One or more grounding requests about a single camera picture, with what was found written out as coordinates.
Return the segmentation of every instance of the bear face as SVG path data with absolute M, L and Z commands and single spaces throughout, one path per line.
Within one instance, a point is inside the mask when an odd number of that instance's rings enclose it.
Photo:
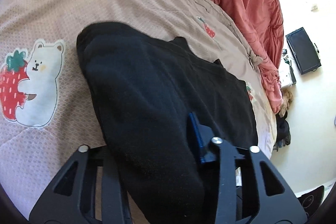
M 56 79 L 62 66 L 63 49 L 61 42 L 45 46 L 44 40 L 38 39 L 27 64 L 26 73 L 29 79 Z

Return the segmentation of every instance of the bed sheet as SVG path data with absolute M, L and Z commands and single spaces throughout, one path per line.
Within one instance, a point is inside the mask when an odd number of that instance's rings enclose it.
M 26 218 L 78 146 L 105 144 L 76 54 L 78 33 L 99 21 L 124 22 L 167 41 L 185 37 L 198 57 L 220 59 L 246 82 L 258 145 L 270 157 L 276 121 L 261 85 L 261 60 L 210 0 L 0 0 L 0 183 Z M 34 96 L 22 95 L 17 83 L 37 68 L 52 81 L 29 79 Z

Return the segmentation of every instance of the bear cheek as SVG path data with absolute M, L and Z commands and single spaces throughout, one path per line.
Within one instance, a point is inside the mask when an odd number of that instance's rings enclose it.
M 46 69 L 46 65 L 42 65 L 41 68 L 39 69 L 41 72 Z

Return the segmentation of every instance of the bear ear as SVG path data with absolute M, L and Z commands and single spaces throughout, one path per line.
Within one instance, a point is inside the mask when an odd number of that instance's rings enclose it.
M 36 50 L 37 48 L 42 48 L 44 47 L 45 41 L 42 38 L 39 38 L 35 41 L 35 47 L 34 49 Z
M 58 49 L 61 53 L 63 53 L 64 50 L 64 46 L 63 46 L 63 40 L 57 40 L 54 44 L 54 47 L 56 47 L 56 49 Z

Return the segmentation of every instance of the brown fur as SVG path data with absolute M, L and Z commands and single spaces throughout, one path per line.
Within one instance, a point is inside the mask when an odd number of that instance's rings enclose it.
M 283 117 L 293 102 L 293 93 L 288 89 L 281 90 L 282 93 L 282 105 L 280 107 L 279 116 Z

